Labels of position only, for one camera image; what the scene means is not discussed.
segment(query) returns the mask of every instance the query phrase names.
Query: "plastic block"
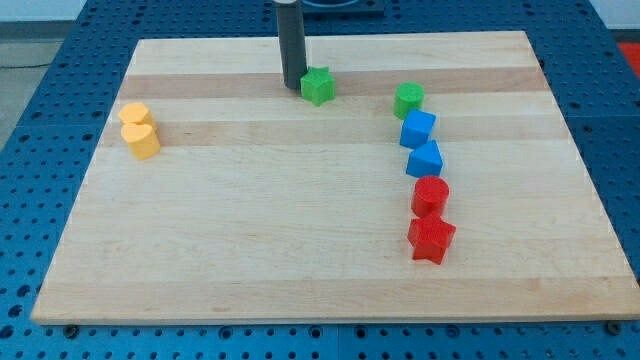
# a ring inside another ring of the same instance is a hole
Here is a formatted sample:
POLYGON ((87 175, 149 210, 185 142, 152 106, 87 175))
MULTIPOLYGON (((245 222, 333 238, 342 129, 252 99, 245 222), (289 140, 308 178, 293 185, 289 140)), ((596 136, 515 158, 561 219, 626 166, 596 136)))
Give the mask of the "plastic block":
POLYGON ((435 140, 413 150, 407 162, 407 175, 421 178, 427 175, 440 176, 442 171, 442 156, 435 140))
POLYGON ((315 106, 325 101, 333 100, 336 92, 336 82, 329 73, 328 67, 309 67, 309 71, 300 79, 302 98, 310 100, 315 106))
POLYGON ((424 88, 414 82, 405 82, 396 89, 396 100, 393 104, 393 113, 398 119, 405 119, 409 110, 422 108, 424 100, 424 88))
POLYGON ((430 214, 442 215, 449 197, 449 185, 437 176, 424 176, 416 181, 411 209, 423 218, 430 214))
POLYGON ((120 134, 138 160, 150 158, 160 151, 160 141, 151 125, 124 124, 120 134))
POLYGON ((118 117, 123 124, 147 124, 158 131, 158 124, 151 115, 151 110, 141 102, 130 103, 125 105, 118 113, 118 117))
POLYGON ((400 145, 415 149, 429 141, 431 129, 436 122, 436 116, 420 110, 410 110, 402 123, 400 145))
POLYGON ((407 238, 413 246, 413 260, 427 259, 438 265, 442 264, 455 232, 454 225, 436 214, 411 220, 407 238))

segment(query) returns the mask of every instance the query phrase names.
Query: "wood grain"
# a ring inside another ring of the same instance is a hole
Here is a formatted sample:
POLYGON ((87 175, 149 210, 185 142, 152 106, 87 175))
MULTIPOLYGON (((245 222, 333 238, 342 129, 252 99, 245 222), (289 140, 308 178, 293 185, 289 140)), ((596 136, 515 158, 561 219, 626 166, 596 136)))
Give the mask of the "wood grain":
POLYGON ((633 319, 640 289, 522 32, 308 38, 338 97, 283 88, 277 40, 143 40, 32 312, 43 324, 633 319), (425 85, 458 231, 412 261, 393 89, 425 85), (159 154, 114 116, 144 101, 159 154))

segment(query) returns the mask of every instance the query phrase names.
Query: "blue block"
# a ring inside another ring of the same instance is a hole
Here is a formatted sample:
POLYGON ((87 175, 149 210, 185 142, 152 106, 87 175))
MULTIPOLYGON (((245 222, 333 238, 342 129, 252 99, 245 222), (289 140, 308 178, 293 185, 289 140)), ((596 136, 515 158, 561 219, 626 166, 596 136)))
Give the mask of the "blue block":
POLYGON ((422 146, 429 141, 435 122, 435 115, 420 110, 411 110, 402 123, 400 145, 410 149, 422 146))
POLYGON ((407 162, 407 175, 421 178, 427 175, 440 176, 442 171, 442 156, 435 140, 413 150, 407 162))

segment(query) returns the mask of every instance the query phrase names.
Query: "yellow cylinder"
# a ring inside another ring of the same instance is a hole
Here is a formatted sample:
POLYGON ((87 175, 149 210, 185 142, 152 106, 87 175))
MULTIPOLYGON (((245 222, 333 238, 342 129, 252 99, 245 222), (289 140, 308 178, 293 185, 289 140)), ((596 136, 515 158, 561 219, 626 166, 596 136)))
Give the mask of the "yellow cylinder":
POLYGON ((160 151, 160 141, 151 125, 124 124, 120 135, 138 160, 150 158, 160 151))
POLYGON ((142 102, 125 105, 118 113, 118 117, 123 124, 147 124, 158 131, 158 124, 151 115, 151 110, 142 102))

